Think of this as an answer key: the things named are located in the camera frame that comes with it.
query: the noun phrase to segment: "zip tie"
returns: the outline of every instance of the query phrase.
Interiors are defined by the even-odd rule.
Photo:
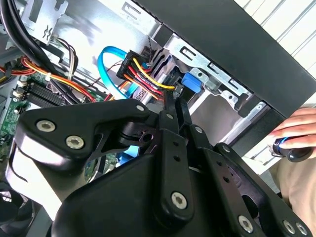
[[[51,76],[51,73],[47,73],[47,75],[45,77],[45,81],[50,81],[50,76]]]

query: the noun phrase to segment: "black wire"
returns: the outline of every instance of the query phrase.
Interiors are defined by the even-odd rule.
[[[34,63],[40,64],[39,60],[34,56],[34,54],[31,52],[31,50],[26,47],[23,42],[20,42],[18,37],[15,34],[14,29],[12,28],[12,19],[10,18],[10,11],[8,2],[5,0],[0,1],[0,15],[1,15],[1,21],[3,24],[3,27],[5,28],[7,34],[12,39],[12,41],[15,43],[15,45]]]
[[[70,59],[71,59],[71,51],[74,53],[74,56],[75,56],[74,72],[75,72],[77,70],[77,67],[79,64],[79,58],[77,57],[77,52],[76,52],[75,48],[72,47],[67,41],[65,41],[64,39],[63,39],[63,41],[65,43],[63,43],[62,41],[58,41],[58,42],[61,43],[69,51],[69,66],[70,66]]]
[[[113,64],[112,66],[110,66],[110,67],[107,69],[107,72],[108,72],[109,70],[111,70],[113,67],[118,66],[118,65],[121,65],[121,64],[122,64],[122,63],[115,63],[115,64]],[[85,88],[88,89],[88,88],[94,86],[94,85],[95,85],[96,83],[98,83],[100,80],[101,80],[101,78],[98,78],[95,82],[93,82],[93,83],[92,83],[91,85],[89,85],[89,86],[86,86]]]

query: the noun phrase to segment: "hand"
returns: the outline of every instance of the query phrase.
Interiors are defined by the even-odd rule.
[[[283,137],[296,137],[285,141],[280,145],[284,149],[314,147],[311,158],[316,157],[316,108],[304,108],[297,110],[290,118],[277,127],[270,137],[273,139]]]

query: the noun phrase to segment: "orange wire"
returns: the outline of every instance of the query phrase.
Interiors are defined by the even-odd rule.
[[[41,74],[44,74],[44,75],[48,75],[48,72],[46,72],[45,70],[39,68],[38,66],[36,66],[35,64],[33,64],[32,62],[30,62],[26,57],[23,57],[21,59],[21,62],[22,64],[25,66],[25,67],[29,67],[31,69],[33,69],[34,71],[36,72],[39,72]],[[70,80],[67,80],[65,78],[62,78],[60,76],[57,76],[57,75],[54,75],[54,74],[51,74],[50,75],[51,78],[57,80],[57,81],[60,81],[68,86],[71,86],[73,87],[74,89],[76,89],[77,91],[81,92],[82,94],[84,94],[85,96],[87,96],[92,102],[95,102],[95,98],[93,98],[90,93],[85,90],[82,86],[80,86],[79,84],[73,82],[73,81],[70,81]]]
[[[5,73],[5,69],[3,67],[0,67],[0,72]],[[34,74],[35,71],[32,69],[26,69],[26,70],[12,70],[11,75],[13,76],[27,76]]]
[[[141,87],[143,90],[147,91],[149,94],[151,94],[155,99],[157,100],[161,100],[160,98],[158,98],[157,96],[155,96],[154,94],[151,93],[151,91],[149,91],[146,87],[144,87],[143,85],[141,85],[140,83],[136,82],[134,79],[132,79],[129,75],[124,74],[124,77],[126,79],[128,79],[129,81],[131,81],[132,83],[135,83],[136,85],[138,85],[139,87]]]
[[[124,89],[124,87],[126,87],[128,84],[130,84],[130,82],[129,82],[129,81],[125,81],[125,82],[124,82],[122,85],[120,85],[118,88],[119,88],[120,90],[122,90],[122,89]],[[111,94],[108,94],[108,96],[105,97],[104,101],[107,101],[110,96],[111,96]]]

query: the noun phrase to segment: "silver screw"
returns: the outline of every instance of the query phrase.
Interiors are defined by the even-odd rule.
[[[203,133],[203,130],[200,127],[196,127],[196,131],[199,132],[199,133]]]
[[[66,144],[71,149],[81,149],[84,146],[84,140],[78,136],[69,136],[66,139]]]
[[[56,129],[56,126],[53,122],[48,120],[41,120],[36,123],[36,127],[39,131],[42,132],[52,132]]]
[[[167,114],[167,117],[170,118],[170,119],[173,119],[173,116],[170,115],[170,114]]]
[[[171,195],[171,200],[172,200],[172,203],[179,209],[183,210],[187,208],[187,200],[181,193],[174,192]]]
[[[307,230],[304,228],[304,226],[302,226],[302,224],[296,222],[296,226],[303,235],[306,236],[308,234]]]
[[[228,146],[223,145],[223,149],[224,149],[225,152],[228,152],[228,153],[231,152],[231,151],[229,150],[229,147],[228,147]]]
[[[248,233],[253,232],[253,227],[251,222],[244,216],[238,216],[238,221],[240,226]]]
[[[283,224],[286,227],[287,231],[289,231],[291,234],[295,234],[295,229],[287,220],[284,220]]]
[[[143,107],[143,106],[140,106],[140,105],[137,105],[136,108],[137,108],[138,110],[140,110],[140,111],[144,111],[144,110],[145,110],[144,107]]]

